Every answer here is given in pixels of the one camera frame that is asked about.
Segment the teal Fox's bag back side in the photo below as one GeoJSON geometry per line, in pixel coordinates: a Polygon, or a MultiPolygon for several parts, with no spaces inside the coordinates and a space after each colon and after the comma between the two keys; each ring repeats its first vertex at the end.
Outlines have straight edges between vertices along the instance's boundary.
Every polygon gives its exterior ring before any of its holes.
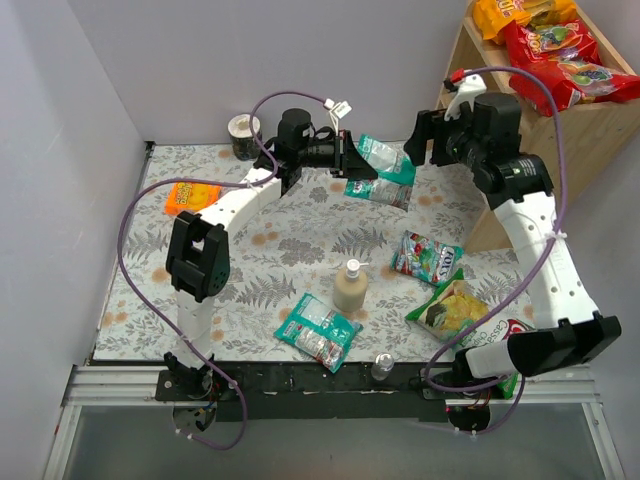
{"type": "Polygon", "coordinates": [[[357,150],[373,167],[373,180],[349,180],[344,194],[407,211],[414,186],[416,168],[403,150],[369,135],[362,135],[357,150]]]}

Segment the beige pump soap bottle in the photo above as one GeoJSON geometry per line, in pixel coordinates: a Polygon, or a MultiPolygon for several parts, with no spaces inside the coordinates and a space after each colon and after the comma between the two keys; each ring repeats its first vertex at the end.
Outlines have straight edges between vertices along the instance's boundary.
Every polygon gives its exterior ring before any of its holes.
{"type": "Polygon", "coordinates": [[[363,306],[369,286],[368,276],[363,271],[366,266],[368,263],[350,259],[336,274],[333,303],[340,311],[353,313],[363,306]]]}

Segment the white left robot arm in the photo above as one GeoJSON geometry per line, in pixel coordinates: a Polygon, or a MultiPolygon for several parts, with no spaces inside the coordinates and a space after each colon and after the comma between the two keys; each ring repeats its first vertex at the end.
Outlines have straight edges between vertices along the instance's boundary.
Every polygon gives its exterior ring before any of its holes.
{"type": "Polygon", "coordinates": [[[214,298],[230,276],[229,242],[249,220],[280,199],[300,179],[303,168],[327,169],[336,178],[369,180],[376,171],[358,153],[352,135],[340,128],[351,107],[327,100],[330,126],[314,130],[308,111],[286,110],[277,133],[242,180],[217,202],[197,213],[176,218],[166,269],[176,290],[181,342],[164,356],[172,385],[199,399],[211,387],[204,361],[212,356],[210,341],[214,298]]]}

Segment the clear small bottle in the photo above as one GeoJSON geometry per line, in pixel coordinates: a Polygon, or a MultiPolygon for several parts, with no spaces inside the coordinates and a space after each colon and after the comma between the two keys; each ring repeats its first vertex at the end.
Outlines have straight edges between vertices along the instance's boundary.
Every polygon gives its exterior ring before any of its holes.
{"type": "Polygon", "coordinates": [[[391,373],[395,364],[394,357],[387,352],[378,354],[371,365],[371,376],[376,381],[385,380],[391,373]]]}

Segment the Fox's candy bag front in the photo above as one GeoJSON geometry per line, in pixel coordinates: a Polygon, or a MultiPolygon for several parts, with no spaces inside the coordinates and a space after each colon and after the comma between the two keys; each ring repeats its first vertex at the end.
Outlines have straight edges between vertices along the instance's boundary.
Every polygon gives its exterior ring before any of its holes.
{"type": "Polygon", "coordinates": [[[439,287],[454,274],[463,254],[464,249],[460,246],[406,230],[392,256],[390,268],[439,287]]]}

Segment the red candy bag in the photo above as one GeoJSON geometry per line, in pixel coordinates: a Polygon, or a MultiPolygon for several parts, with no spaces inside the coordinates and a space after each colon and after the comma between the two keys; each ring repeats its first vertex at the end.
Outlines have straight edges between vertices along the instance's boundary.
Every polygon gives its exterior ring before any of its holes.
{"type": "Polygon", "coordinates": [[[546,60],[525,65],[524,71],[543,83],[559,111],[576,104],[625,103],[639,98],[639,77],[577,60],[546,60]]]}
{"type": "Polygon", "coordinates": [[[555,25],[507,25],[502,33],[513,67],[547,60],[579,60],[600,64],[598,42],[580,19],[555,25]]]}

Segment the orange candy bag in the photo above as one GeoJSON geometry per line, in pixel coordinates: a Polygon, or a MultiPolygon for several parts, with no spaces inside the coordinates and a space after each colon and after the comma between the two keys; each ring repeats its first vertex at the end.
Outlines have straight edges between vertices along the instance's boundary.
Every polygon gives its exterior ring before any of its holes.
{"type": "Polygon", "coordinates": [[[520,26],[545,26],[572,21],[577,5],[572,0],[477,0],[472,18],[485,41],[504,43],[503,30],[511,22],[520,26]]]}

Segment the teal candy bag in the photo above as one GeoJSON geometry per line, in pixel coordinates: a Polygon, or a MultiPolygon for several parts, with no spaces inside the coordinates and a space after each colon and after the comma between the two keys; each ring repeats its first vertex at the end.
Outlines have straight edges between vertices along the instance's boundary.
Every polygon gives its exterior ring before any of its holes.
{"type": "Polygon", "coordinates": [[[345,361],[363,326],[305,293],[274,337],[313,357],[332,374],[345,361]]]}

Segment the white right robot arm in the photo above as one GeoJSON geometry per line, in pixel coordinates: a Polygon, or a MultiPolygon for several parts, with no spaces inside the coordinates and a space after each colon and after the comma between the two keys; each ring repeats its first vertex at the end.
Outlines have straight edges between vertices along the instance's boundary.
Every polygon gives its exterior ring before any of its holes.
{"type": "Polygon", "coordinates": [[[529,295],[534,306],[534,328],[457,352],[450,385],[432,379],[436,362],[430,360],[424,372],[426,382],[448,393],[482,391],[513,374],[527,379],[587,364],[622,333],[618,318],[603,315],[589,296],[566,243],[564,150],[557,150],[561,196],[556,198],[546,164],[520,150],[519,101],[510,94],[488,91],[482,78],[487,71],[482,67],[450,74],[444,82],[454,95],[449,106],[420,111],[404,150],[416,166],[425,162],[466,166],[506,231],[519,265],[528,272],[502,303],[455,338],[471,334],[522,293],[529,295]]]}

